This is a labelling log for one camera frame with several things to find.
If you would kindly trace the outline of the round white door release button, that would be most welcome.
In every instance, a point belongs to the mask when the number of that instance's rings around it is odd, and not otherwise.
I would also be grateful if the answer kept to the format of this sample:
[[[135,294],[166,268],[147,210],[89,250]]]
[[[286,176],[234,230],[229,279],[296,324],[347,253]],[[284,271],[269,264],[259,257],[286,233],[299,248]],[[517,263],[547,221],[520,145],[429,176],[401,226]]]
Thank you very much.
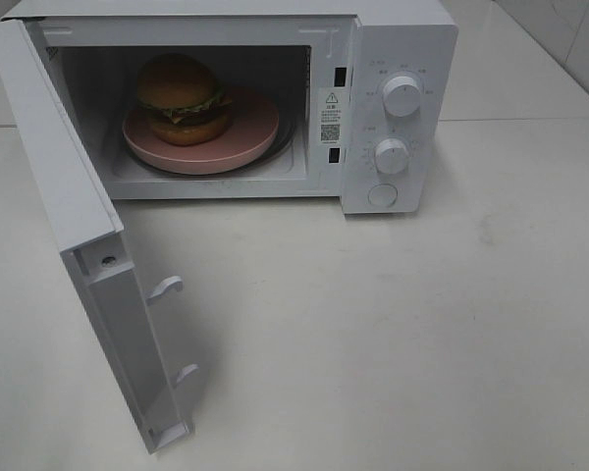
[[[397,188],[388,183],[377,184],[368,192],[369,203],[377,207],[392,207],[396,203],[397,199]]]

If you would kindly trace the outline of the pink round plate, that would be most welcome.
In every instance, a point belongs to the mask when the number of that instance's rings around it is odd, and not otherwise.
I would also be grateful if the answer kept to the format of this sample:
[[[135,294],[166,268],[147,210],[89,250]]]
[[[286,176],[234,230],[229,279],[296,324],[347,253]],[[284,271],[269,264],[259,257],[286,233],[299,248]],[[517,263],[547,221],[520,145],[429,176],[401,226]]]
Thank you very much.
[[[129,148],[159,170],[202,176],[253,162],[274,142],[280,118],[276,105],[248,87],[233,87],[225,104],[177,123],[155,111],[131,110],[123,122]]]

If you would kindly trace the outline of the burger with lettuce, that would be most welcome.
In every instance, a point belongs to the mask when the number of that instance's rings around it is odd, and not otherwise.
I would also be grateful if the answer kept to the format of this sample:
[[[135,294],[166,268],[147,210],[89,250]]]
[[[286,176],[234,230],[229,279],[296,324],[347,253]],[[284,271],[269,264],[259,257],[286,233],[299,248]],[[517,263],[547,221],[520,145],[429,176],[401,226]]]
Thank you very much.
[[[184,54],[163,54],[145,63],[137,74],[136,100],[155,136],[173,145],[210,141],[231,119],[232,100],[224,86]]]

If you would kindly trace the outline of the glass microwave turntable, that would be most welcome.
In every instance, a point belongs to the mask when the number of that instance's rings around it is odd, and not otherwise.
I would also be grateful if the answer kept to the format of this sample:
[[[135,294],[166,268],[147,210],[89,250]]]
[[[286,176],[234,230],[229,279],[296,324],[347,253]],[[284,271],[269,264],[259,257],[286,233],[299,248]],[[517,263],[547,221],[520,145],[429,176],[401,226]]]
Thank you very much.
[[[206,179],[286,173],[293,167],[291,156],[295,126],[251,128],[232,124],[217,138],[191,146],[166,143],[136,121],[124,125],[128,151],[136,161],[156,173],[174,177]]]

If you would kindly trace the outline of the lower white timer knob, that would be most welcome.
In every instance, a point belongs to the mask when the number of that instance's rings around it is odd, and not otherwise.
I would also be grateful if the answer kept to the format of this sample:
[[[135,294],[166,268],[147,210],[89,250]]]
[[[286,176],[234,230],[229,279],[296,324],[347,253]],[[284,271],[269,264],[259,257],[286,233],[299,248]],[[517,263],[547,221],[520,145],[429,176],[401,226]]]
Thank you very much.
[[[374,149],[376,170],[384,175],[394,175],[404,171],[409,162],[410,151],[399,138],[386,138]]]

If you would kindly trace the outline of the white warning label sticker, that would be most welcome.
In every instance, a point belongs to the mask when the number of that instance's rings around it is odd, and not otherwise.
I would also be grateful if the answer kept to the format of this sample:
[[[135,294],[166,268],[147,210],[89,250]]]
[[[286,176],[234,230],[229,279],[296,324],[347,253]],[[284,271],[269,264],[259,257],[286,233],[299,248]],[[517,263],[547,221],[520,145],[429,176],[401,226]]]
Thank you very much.
[[[348,95],[341,87],[321,87],[317,92],[318,137],[321,144],[340,144],[348,107]]]

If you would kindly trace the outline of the white microwave oven body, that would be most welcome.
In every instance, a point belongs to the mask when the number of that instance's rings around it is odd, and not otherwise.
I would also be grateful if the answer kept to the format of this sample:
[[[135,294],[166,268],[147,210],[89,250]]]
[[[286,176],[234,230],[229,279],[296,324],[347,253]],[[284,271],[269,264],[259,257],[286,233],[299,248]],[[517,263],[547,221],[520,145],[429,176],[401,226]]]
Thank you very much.
[[[458,33],[438,1],[23,1],[1,20],[36,21],[60,53],[83,144],[111,199],[330,196],[348,214],[416,210],[432,154]],[[125,145],[122,120],[134,77],[150,58],[185,53],[221,83],[264,93],[280,124],[295,126],[286,173],[191,179],[156,173]],[[418,110],[389,115],[381,86],[409,72],[422,83]],[[348,107],[340,144],[321,144],[317,92],[341,87]],[[403,140],[401,173],[376,170],[374,149]],[[398,190],[389,208],[368,192]]]

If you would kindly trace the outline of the upper white power knob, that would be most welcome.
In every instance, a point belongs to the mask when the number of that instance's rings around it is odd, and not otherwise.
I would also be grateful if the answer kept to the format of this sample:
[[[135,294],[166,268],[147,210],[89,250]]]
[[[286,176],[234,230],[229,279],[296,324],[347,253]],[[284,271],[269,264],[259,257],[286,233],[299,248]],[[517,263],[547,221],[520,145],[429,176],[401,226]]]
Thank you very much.
[[[394,117],[403,118],[420,108],[423,86],[412,73],[396,73],[387,78],[381,86],[385,111]]]

